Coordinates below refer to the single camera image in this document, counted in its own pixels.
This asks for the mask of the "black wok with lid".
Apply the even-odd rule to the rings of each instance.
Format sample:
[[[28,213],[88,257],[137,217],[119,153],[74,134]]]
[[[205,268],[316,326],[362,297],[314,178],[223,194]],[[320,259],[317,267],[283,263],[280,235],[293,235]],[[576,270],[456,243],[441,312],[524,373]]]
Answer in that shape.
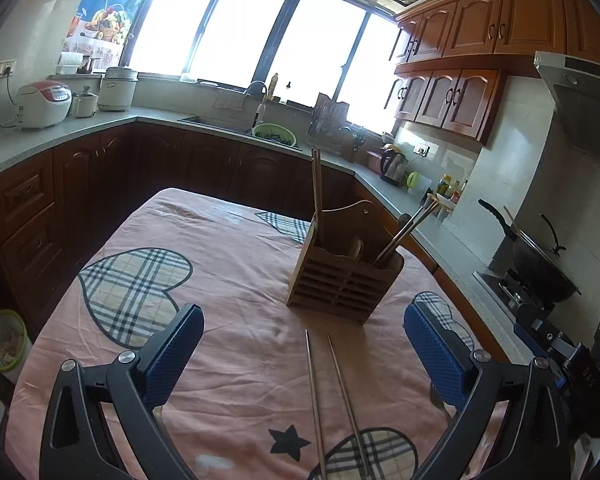
[[[494,215],[505,236],[513,242],[513,264],[518,281],[527,287],[536,301],[560,304],[580,292],[577,285],[524,231],[508,224],[504,216],[486,200],[478,204]]]

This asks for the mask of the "range hood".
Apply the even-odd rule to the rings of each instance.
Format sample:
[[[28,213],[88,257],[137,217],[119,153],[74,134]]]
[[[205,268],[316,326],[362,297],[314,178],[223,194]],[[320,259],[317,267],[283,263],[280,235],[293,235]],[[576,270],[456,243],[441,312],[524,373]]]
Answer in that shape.
[[[600,63],[538,51],[533,65],[552,95],[569,143],[600,164]]]

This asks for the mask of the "wooden utensil holder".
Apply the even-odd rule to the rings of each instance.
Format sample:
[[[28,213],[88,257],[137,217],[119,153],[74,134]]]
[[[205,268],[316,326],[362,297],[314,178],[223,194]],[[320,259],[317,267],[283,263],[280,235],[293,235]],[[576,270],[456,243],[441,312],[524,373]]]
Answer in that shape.
[[[289,282],[286,305],[363,324],[404,267],[384,255],[392,236],[369,200],[315,216]]]

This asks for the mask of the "lower dark wooden cabinets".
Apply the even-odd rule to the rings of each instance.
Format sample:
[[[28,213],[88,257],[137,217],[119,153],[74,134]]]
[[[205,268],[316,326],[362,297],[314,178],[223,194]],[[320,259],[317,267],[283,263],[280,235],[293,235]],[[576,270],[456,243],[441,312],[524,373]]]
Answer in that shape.
[[[164,188],[308,220],[302,155],[136,120],[61,142],[0,170],[0,304],[38,333],[89,258]]]

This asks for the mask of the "pink white rice cooker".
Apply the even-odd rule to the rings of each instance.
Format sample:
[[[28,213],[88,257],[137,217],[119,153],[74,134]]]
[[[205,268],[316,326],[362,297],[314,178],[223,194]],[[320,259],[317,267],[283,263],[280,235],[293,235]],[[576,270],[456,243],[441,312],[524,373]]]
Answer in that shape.
[[[22,86],[16,96],[16,126],[44,129],[62,122],[72,102],[70,89],[56,80],[41,80]]]

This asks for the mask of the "right steel fork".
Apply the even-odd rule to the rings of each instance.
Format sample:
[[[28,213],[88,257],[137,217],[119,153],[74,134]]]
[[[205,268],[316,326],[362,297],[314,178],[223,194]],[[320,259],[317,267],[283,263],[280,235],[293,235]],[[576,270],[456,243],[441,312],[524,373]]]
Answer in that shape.
[[[431,404],[444,415],[446,423],[449,425],[452,422],[453,417],[446,408],[445,403],[442,400],[440,394],[437,392],[437,389],[434,386],[434,384],[430,384],[429,399]]]

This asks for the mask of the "pink heart-pattern tablecloth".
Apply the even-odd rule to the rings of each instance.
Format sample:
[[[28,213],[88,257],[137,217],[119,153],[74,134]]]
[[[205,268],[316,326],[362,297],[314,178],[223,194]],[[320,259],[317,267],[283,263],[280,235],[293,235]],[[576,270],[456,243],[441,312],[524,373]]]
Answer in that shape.
[[[45,412],[61,363],[107,364],[184,304],[204,336],[162,410],[163,427],[201,479],[321,479],[306,342],[311,338],[327,479],[364,471],[327,342],[332,336],[374,479],[408,479],[446,428],[403,329],[413,300],[470,348],[478,339],[419,260],[363,324],[291,309],[302,245],[252,208],[168,188],[123,222],[78,273],[38,334],[10,406],[6,452],[38,476]]]

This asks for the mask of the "small white pot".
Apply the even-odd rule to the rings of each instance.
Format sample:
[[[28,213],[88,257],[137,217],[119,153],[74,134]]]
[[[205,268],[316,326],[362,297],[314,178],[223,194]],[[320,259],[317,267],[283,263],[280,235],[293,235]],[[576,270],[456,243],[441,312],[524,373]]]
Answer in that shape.
[[[74,96],[73,116],[75,118],[93,117],[97,110],[98,95],[91,92],[90,86],[84,86],[82,91]]]

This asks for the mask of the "steel chopstick left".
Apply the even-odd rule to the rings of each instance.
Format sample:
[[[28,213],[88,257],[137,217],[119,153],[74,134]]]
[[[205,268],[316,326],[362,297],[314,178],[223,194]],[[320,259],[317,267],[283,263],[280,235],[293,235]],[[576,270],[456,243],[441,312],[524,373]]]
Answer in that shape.
[[[315,442],[318,455],[318,463],[320,464],[321,479],[327,479],[326,455],[324,450],[320,404],[318,404],[318,395],[315,382],[314,365],[312,359],[311,338],[308,330],[304,331],[304,341],[306,342],[306,366],[308,367],[310,396],[312,405],[312,416],[314,422]]]

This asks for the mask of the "white tall cooker pot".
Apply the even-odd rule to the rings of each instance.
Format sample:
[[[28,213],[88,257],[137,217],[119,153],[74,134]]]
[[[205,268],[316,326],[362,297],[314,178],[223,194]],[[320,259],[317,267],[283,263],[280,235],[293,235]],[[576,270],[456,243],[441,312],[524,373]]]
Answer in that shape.
[[[102,78],[97,106],[103,112],[125,112],[133,101],[138,77],[129,67],[109,67]]]

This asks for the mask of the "dish drying rack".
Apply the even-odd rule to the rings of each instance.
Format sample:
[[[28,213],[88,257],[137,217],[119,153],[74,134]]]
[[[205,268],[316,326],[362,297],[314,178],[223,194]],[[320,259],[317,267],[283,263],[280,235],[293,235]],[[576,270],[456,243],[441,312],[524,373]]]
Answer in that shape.
[[[332,100],[324,93],[317,96],[308,130],[314,148],[349,157],[366,142],[364,129],[348,121],[349,104]]]

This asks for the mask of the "gas stove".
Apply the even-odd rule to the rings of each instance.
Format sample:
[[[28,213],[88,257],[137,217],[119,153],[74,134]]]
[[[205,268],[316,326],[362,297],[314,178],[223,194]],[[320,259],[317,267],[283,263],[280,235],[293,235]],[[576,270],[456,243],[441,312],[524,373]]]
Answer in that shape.
[[[514,323],[525,330],[538,333],[544,330],[552,333],[552,337],[558,334],[558,329],[548,319],[554,304],[533,297],[510,272],[497,276],[475,271],[474,278]]]

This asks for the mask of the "steel electric kettle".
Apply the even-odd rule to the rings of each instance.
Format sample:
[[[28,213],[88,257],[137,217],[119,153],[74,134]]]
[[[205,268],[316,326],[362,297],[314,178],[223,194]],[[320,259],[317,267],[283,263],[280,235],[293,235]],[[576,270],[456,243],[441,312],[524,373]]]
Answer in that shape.
[[[401,186],[407,166],[405,155],[395,146],[389,145],[384,148],[380,160],[380,177],[385,182],[395,186]]]

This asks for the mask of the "spice jar rack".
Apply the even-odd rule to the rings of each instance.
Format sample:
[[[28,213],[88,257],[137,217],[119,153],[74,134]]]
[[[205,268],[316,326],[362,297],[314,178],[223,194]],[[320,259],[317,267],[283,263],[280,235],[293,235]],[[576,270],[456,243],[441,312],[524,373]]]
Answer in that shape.
[[[456,203],[438,193],[428,193],[427,197],[431,200],[430,214],[437,216],[442,212],[442,216],[449,216],[455,209]]]

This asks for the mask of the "chrome kitchen faucet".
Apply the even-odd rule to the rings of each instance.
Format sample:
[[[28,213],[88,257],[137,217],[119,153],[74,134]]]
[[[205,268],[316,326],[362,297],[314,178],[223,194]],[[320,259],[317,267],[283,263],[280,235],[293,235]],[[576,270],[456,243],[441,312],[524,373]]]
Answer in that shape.
[[[268,97],[268,86],[262,80],[253,80],[245,90],[245,95],[258,100],[258,107],[251,125],[251,127],[254,128],[264,118],[266,98]]]

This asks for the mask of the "condiment bottles group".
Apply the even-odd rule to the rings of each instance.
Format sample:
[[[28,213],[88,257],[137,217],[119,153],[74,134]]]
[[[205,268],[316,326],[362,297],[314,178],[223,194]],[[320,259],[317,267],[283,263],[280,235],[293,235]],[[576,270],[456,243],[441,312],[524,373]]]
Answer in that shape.
[[[456,204],[460,200],[465,183],[460,183],[449,174],[444,174],[439,181],[436,193]]]

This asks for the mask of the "tropical fruit poster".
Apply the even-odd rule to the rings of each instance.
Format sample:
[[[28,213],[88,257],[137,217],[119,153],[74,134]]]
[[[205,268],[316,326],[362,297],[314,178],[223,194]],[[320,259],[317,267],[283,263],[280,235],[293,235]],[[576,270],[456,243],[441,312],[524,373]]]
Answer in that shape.
[[[95,72],[119,64],[143,0],[81,0],[62,47],[90,57]]]

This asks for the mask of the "upper wooden wall cabinets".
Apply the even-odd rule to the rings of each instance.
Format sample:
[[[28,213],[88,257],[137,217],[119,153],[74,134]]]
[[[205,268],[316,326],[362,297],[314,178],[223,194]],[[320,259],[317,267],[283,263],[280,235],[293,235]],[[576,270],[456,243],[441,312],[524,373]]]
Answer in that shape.
[[[424,0],[396,24],[406,42],[390,90],[396,119],[480,144],[507,77],[536,76],[536,52],[600,64],[600,11],[590,0]]]

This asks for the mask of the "green colander in sink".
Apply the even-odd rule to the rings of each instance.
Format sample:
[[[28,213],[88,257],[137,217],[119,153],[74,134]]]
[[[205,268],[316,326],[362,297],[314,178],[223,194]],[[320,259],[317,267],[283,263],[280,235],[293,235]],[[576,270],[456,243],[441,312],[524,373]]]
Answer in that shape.
[[[270,122],[261,122],[251,129],[251,134],[258,139],[280,145],[294,148],[297,145],[296,136],[287,128],[271,124]]]

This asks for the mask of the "steel spoon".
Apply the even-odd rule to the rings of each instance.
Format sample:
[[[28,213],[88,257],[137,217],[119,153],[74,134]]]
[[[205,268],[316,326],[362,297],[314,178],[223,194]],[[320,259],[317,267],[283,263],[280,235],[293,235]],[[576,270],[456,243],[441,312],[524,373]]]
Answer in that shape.
[[[398,220],[399,233],[408,232],[412,228],[412,217],[409,214],[401,214]]]

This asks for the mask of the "yellow bottle on windowsill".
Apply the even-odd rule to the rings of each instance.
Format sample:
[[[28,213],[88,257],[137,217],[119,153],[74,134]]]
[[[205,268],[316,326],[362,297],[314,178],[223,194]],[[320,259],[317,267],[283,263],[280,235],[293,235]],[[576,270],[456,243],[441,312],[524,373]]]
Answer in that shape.
[[[276,72],[271,80],[270,80],[270,84],[268,85],[268,100],[269,101],[273,101],[274,99],[274,93],[275,93],[275,88],[276,88],[276,84],[278,83],[278,73]]]

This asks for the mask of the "green handled white pitcher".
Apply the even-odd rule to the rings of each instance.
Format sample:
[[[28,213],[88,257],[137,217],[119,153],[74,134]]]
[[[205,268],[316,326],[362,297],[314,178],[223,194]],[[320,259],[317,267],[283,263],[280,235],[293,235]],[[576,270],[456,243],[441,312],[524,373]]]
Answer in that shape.
[[[417,171],[411,172],[406,179],[407,193],[422,197],[430,188],[431,180]]]

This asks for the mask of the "green rim bowl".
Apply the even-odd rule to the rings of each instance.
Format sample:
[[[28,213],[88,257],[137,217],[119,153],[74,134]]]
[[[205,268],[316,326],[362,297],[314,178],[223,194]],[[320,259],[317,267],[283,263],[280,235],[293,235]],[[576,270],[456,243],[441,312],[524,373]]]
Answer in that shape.
[[[29,356],[32,344],[20,315],[0,310],[0,374],[15,384]]]

